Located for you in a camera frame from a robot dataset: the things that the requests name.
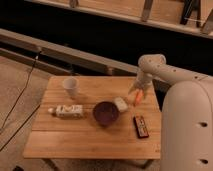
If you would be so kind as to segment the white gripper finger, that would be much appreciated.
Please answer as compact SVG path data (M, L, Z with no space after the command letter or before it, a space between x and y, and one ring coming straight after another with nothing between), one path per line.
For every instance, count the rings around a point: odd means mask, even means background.
M134 87L131 87L128 91L128 95L131 94L134 90L135 90Z
M148 88L143 89L143 99L146 99L147 95L148 95Z

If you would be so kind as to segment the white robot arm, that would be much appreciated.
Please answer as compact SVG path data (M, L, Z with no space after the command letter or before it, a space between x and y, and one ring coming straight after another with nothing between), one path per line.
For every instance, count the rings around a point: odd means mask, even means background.
M213 76L148 54L138 60L131 89L145 91L156 78L170 85L162 107L160 171L213 171Z

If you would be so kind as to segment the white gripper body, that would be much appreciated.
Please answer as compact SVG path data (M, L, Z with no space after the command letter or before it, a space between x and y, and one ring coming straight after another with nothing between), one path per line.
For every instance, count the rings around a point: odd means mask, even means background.
M151 74L139 72L133 84L133 89L140 89L143 92L146 92L147 89L152 85L152 79L153 77Z

